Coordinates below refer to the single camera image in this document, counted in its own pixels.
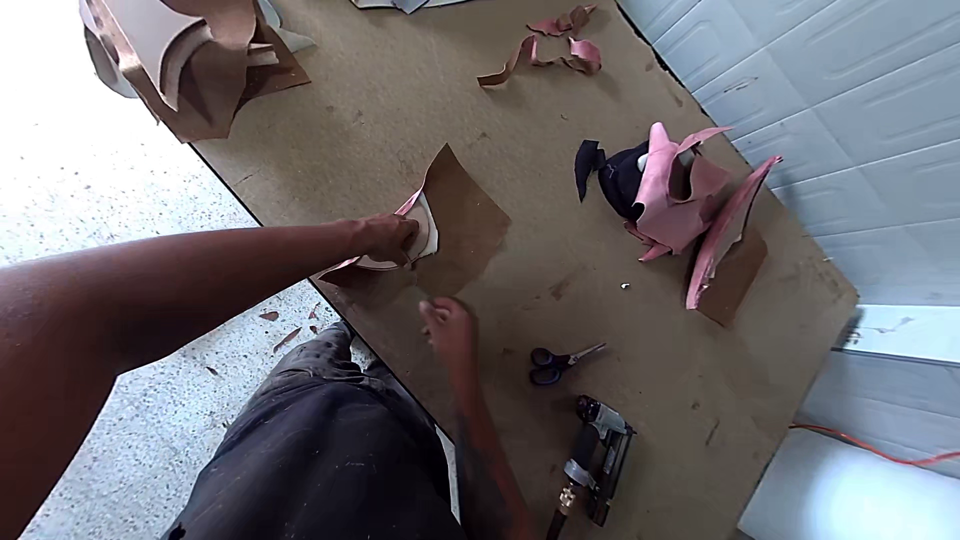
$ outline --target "white tiled wall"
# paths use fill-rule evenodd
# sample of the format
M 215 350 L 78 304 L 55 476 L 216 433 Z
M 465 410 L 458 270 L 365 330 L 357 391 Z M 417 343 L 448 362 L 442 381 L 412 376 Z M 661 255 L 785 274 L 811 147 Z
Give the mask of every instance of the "white tiled wall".
M 862 302 L 960 306 L 960 2 L 620 2 Z

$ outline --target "scissors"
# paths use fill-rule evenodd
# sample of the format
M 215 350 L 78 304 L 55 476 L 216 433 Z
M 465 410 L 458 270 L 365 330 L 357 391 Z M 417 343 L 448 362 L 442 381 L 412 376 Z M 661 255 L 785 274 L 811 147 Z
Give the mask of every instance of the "scissors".
M 560 375 L 563 375 L 564 371 L 573 367 L 580 358 L 590 353 L 595 353 L 606 346 L 606 343 L 594 345 L 576 355 L 554 355 L 543 347 L 537 347 L 530 352 L 530 361 L 536 366 L 530 370 L 530 382 L 537 386 L 553 384 L 560 380 Z

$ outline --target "concrete floor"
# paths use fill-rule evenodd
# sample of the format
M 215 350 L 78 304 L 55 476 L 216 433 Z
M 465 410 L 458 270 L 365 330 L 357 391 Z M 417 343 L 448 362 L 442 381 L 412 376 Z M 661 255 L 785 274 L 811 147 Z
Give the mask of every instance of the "concrete floor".
M 29 3 L 8 9 L 13 20 L 36 20 Z M 43 10 L 42 28 L 12 25 L 11 42 L 30 43 L 31 54 L 7 58 L 6 72 L 21 78 L 0 88 L 7 134 L 0 148 L 0 264 L 161 234 L 255 227 L 189 146 L 158 126 L 139 100 L 100 83 L 76 2 L 58 0 Z M 321 325 L 336 318 L 309 283 L 298 283 L 122 376 L 22 538 L 159 536 L 226 425 L 295 343 L 276 354 L 274 345 L 304 326 L 317 303 Z M 280 317 L 257 317 L 269 310 Z M 354 358 L 369 361 L 369 351 L 355 344 Z

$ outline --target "wooden tabletop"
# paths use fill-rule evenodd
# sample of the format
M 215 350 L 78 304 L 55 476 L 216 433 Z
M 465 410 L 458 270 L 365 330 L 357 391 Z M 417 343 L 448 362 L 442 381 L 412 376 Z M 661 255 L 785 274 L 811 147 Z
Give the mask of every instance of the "wooden tabletop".
M 196 144 L 203 157 L 264 225 L 306 225 L 392 211 L 449 143 L 513 221 L 458 296 L 479 316 L 485 394 L 538 526 L 546 530 L 564 485 L 579 428 L 573 399 L 587 393 L 639 435 L 607 526 L 578 514 L 564 538 L 726 538 L 856 294 L 764 189 L 751 223 L 770 253 L 724 329 L 684 309 L 689 254 L 641 264 L 595 181 L 578 202 L 582 139 L 616 152 L 645 140 L 655 121 L 678 140 L 712 125 L 614 2 L 600 1 L 583 32 L 603 53 L 598 75 L 521 67 L 493 89 L 475 77 L 500 68 L 527 22 L 573 3 L 475 0 L 410 16 L 348 0 L 278 4 L 287 28 L 317 41 L 297 54 L 313 83 L 249 102 L 229 139 Z M 546 43 L 543 54 L 562 47 Z M 750 172 L 722 136 L 704 154 L 739 179 Z M 321 290 L 449 429 L 444 371 L 419 334 L 424 293 Z M 560 383 L 527 380 L 534 347 L 575 352 L 601 341 L 607 351 Z

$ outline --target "right hand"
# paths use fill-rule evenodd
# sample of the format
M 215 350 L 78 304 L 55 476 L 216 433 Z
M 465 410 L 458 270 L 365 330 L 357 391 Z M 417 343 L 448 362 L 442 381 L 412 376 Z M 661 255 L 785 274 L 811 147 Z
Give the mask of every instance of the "right hand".
M 417 239 L 420 223 L 402 215 L 380 213 L 360 220 L 370 244 L 367 255 L 373 260 L 391 260 L 403 266 L 410 262 L 406 250 Z
M 456 382 L 477 382 L 476 330 L 473 316 L 457 300 L 435 298 L 420 302 L 423 333 Z

